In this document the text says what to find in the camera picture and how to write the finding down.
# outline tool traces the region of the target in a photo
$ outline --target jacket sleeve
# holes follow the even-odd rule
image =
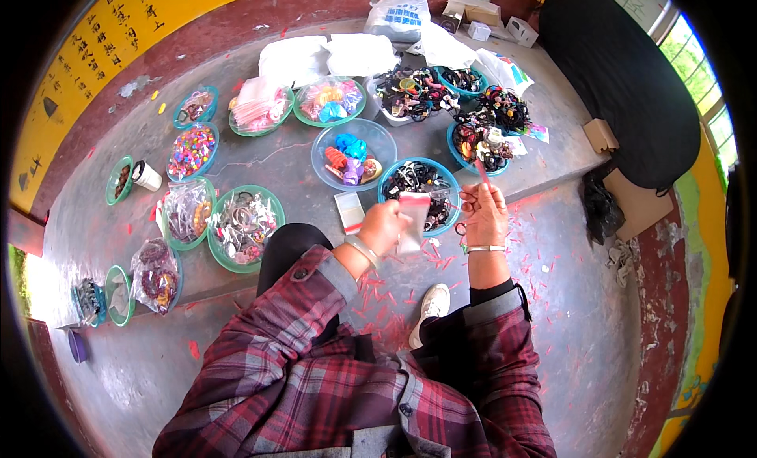
[[[474,404],[492,456],[555,456],[541,418],[539,355],[518,289],[465,309],[464,316],[475,352]]]
[[[330,250],[310,248],[221,329],[153,455],[233,454],[276,400],[267,388],[310,350],[311,340],[356,293],[355,280]],[[236,407],[246,400],[254,406]]]

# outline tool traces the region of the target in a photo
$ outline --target paper cup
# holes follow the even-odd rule
[[[134,164],[132,180],[149,191],[157,191],[163,185],[163,176],[152,169],[144,160]]]

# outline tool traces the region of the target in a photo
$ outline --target hand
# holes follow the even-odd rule
[[[411,217],[400,213],[400,202],[387,200],[383,204],[373,205],[368,210],[357,237],[370,247],[376,256],[383,256],[397,244],[400,235],[411,223]]]
[[[460,198],[466,215],[469,246],[504,246],[507,237],[507,205],[499,188],[491,184],[463,185]]]

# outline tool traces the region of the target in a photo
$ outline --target window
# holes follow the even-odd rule
[[[731,116],[723,101],[718,80],[686,18],[677,17],[675,25],[660,44],[660,50],[694,99],[707,138],[720,162],[718,169],[722,169],[727,184],[728,169],[737,160]]]

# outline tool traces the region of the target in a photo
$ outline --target silver bracelet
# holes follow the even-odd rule
[[[368,260],[371,262],[371,264],[373,264],[373,267],[375,267],[376,269],[379,268],[379,265],[381,263],[378,260],[379,257],[376,256],[376,253],[373,252],[373,249],[366,246],[366,244],[363,243],[359,237],[355,235],[346,236],[345,243],[347,243],[348,245],[351,245],[352,247],[360,251],[360,253],[364,255],[365,257],[367,257]]]
[[[468,253],[473,251],[504,251],[505,246],[468,246]]]

